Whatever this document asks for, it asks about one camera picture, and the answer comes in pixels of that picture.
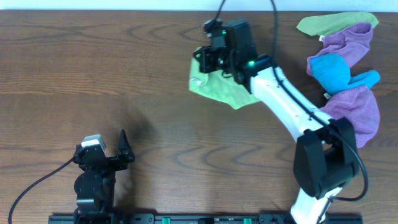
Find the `bright green cloth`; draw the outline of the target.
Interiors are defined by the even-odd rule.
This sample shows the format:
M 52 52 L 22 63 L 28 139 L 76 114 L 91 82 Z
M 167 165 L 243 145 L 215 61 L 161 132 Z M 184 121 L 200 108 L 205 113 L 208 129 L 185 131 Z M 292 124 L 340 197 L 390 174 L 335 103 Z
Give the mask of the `bright green cloth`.
M 238 85 L 233 77 L 224 77 L 223 71 L 216 70 L 211 73 L 199 71 L 199 62 L 194 56 L 191 62 L 189 90 L 205 98 L 230 105 L 238 110 L 246 105 L 260 102 L 245 87 Z

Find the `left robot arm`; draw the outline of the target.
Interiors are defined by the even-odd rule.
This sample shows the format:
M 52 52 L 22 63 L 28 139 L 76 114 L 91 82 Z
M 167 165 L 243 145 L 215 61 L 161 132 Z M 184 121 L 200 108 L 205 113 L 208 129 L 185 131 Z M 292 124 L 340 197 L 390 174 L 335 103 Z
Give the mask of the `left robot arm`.
M 73 162 L 83 173 L 74 183 L 78 208 L 74 223 L 127 223 L 129 218 L 113 207 L 116 172 L 126 170 L 135 155 L 125 130 L 118 141 L 119 154 L 105 155 L 106 145 L 99 134 L 85 137 L 75 148 Z

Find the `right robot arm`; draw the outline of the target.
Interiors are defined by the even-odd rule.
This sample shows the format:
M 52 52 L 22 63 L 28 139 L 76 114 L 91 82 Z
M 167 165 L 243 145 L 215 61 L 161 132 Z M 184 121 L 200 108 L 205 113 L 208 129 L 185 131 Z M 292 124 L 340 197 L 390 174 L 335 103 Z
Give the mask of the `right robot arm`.
M 266 54 L 258 54 L 244 19 L 203 25 L 210 40 L 193 53 L 190 91 L 234 109 L 263 102 L 293 137 L 298 197 L 285 218 L 270 215 L 260 223 L 361 223 L 356 215 L 328 215 L 339 192 L 361 165 L 354 128 L 334 119 L 304 97 Z

